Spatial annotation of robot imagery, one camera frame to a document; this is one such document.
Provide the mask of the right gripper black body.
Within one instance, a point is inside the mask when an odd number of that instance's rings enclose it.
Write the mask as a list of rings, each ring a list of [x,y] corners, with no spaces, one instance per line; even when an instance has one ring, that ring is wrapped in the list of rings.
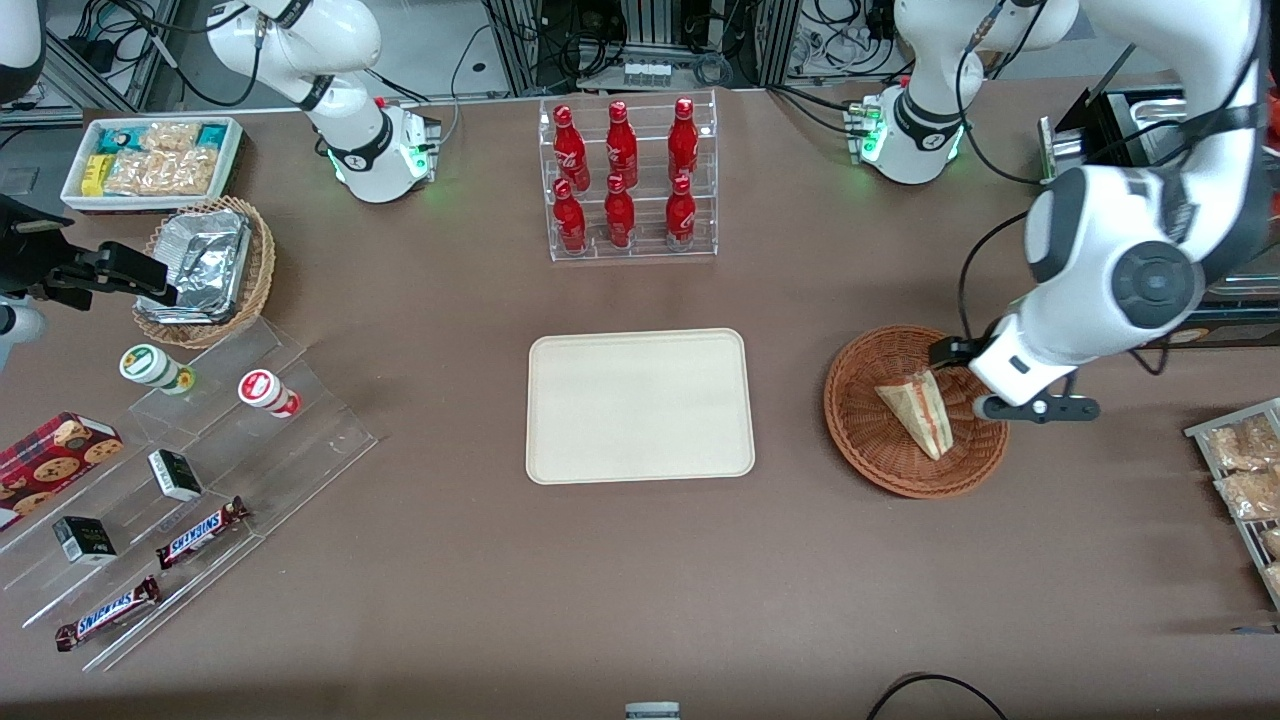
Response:
[[[41,283],[95,286],[92,268],[79,260],[83,249],[64,229],[74,222],[1,196],[1,291],[9,299],[40,300]]]

